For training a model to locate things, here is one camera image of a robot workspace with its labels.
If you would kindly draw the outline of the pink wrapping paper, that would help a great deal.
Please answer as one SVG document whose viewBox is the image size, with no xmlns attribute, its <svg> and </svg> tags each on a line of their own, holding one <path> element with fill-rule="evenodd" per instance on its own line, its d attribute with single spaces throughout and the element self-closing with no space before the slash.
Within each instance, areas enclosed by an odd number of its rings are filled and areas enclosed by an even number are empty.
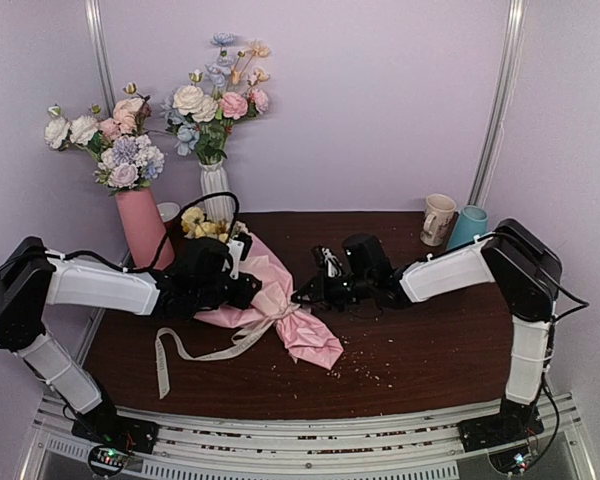
<svg viewBox="0 0 600 480">
<path fill-rule="evenodd" d="M 302 360 L 331 369 L 342 355 L 343 347 L 321 320 L 291 301 L 293 276 L 276 255 L 258 241 L 240 264 L 240 270 L 259 279 L 262 287 L 246 310 L 222 306 L 196 315 L 199 321 L 236 331 L 231 347 L 197 359 L 218 361 L 235 358 L 274 328 L 294 361 Z"/>
</svg>

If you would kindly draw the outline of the yellow blue flower bunch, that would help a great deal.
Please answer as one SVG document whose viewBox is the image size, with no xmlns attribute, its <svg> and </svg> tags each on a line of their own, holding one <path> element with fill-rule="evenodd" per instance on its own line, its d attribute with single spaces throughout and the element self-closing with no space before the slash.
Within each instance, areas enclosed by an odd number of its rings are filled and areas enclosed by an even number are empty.
<svg viewBox="0 0 600 480">
<path fill-rule="evenodd" d="M 182 231 L 187 239 L 213 238 L 223 243 L 236 239 L 239 234 L 249 232 L 247 226 L 237 221 L 233 228 L 227 220 L 214 222 L 202 208 L 190 207 L 180 217 Z"/>
</svg>

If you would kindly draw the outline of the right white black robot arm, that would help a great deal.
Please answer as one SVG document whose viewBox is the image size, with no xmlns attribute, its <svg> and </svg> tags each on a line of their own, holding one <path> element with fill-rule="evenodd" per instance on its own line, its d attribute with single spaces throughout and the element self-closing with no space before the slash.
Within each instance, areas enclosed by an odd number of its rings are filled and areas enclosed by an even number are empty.
<svg viewBox="0 0 600 480">
<path fill-rule="evenodd" d="M 562 274 L 552 250 L 514 219 L 401 268 L 391 265 L 374 235 L 352 235 L 342 248 L 347 271 L 330 249 L 314 248 L 318 272 L 293 293 L 294 303 L 342 311 L 372 299 L 381 308 L 405 309 L 475 285 L 497 285 L 514 328 L 509 377 L 497 413 L 459 423 L 463 448 L 488 449 L 543 432 L 537 402 L 553 352 Z"/>
</svg>

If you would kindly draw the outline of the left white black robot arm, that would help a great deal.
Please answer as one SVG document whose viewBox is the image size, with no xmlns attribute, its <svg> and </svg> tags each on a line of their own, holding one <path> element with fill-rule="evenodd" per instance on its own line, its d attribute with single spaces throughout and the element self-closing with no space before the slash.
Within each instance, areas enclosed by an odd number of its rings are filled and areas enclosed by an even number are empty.
<svg viewBox="0 0 600 480">
<path fill-rule="evenodd" d="M 245 310 L 262 287 L 239 270 L 248 250 L 240 241 L 201 239 L 164 270 L 154 264 L 128 269 L 92 251 L 62 254 L 27 237 L 0 266 L 0 349 L 21 358 L 64 401 L 74 436 L 124 454 L 149 454 L 157 424 L 119 415 L 104 387 L 47 329 L 43 311 L 67 304 L 184 318 L 223 305 Z"/>
</svg>

